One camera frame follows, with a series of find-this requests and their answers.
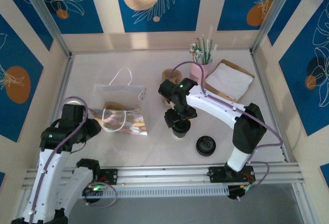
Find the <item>white napkin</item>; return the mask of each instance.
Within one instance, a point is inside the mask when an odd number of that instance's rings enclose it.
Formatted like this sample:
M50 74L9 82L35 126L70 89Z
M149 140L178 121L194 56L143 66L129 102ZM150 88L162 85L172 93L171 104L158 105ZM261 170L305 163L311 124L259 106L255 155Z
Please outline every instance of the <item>white napkin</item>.
M252 80L252 76L220 63L216 70L207 77L206 83L221 93L239 100L247 91Z

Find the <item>shopping bag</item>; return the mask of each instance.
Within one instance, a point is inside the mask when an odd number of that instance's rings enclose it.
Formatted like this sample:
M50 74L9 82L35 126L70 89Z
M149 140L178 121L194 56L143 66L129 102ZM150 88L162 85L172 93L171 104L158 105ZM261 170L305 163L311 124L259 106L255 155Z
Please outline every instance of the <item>shopping bag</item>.
M131 80L128 85L112 85L121 70L127 69ZM145 120L149 114L144 86L130 85L132 73L121 68L108 85L96 84L90 101L90 113L109 133L147 135Z

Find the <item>white table surface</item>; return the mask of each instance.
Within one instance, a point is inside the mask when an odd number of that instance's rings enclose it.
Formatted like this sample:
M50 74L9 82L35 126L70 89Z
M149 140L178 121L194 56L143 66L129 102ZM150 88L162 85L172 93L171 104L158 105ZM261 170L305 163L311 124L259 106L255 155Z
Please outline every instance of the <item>white table surface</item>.
M255 69L248 50L221 50L217 52L217 62L221 59L231 61L250 73ZM150 109L149 135L127 135L102 132L88 140L86 147L70 156L66 166L75 166L81 158L99 160L101 166L154 166L154 165L191 165L225 163L233 150L233 130L223 121L197 109L198 117L191 120L192 126L182 139L173 136L163 118L168 109L158 94L161 73L183 61L191 60L187 50L145 50L120 51L75 56L72 72L65 97L79 96L90 103L95 84L108 84L116 72L128 67L133 74L132 85L144 85L147 89L147 102ZM183 77L189 76L190 66L179 68ZM129 74L122 71L113 84L126 84ZM265 122L273 127L268 107L257 76L240 103L257 104ZM199 155L195 149L201 136L210 136L216 141L216 150L210 157ZM260 144L278 143L277 138L267 132ZM284 157L279 147L260 149L253 161L282 162Z

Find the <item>pen holder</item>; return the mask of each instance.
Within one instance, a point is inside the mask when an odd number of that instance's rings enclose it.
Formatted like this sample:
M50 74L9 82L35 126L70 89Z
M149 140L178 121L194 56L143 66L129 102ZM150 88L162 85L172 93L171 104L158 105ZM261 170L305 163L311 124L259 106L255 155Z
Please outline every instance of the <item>pen holder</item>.
M209 73L211 73L212 70L212 62L210 62L207 65L201 65L202 69L204 70L204 80L208 77ZM198 84L201 84L201 69L198 65L192 64L191 66L191 72L190 72L190 79L194 80Z

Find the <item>white bag handle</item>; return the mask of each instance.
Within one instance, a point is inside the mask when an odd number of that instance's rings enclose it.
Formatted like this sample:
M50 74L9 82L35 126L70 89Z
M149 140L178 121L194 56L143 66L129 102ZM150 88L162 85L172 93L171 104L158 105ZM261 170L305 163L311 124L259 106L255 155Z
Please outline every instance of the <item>white bag handle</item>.
M132 80L133 80L133 75L132 75L132 72L130 71L130 69L127 68L127 67L122 67L120 70L118 70L117 74L115 74L114 78L111 80L111 82L110 82L108 85L111 85L111 84L112 84L112 82L113 82L114 79L118 76L118 74L120 73L120 71L121 71L122 69L127 69L127 70L129 71L129 74L130 74L130 81L129 81L129 83L128 83L127 85L130 85L130 83L131 83ZM110 130L110 129L108 129L107 127L104 126L104 114L105 114L105 111L106 111L106 109L104 108L104 110L103 110L103 114L102 114L102 127L103 127L103 129L104 129L105 131L109 132L109 133L114 133L114 132L117 132L117 131L121 130L121 129L124 127L124 124L125 124L125 121L126 121L126 118L127 118L126 111L124 111L124 119L123 119L123 123L122 123L121 127L118 128L118 129L116 129L116 130Z

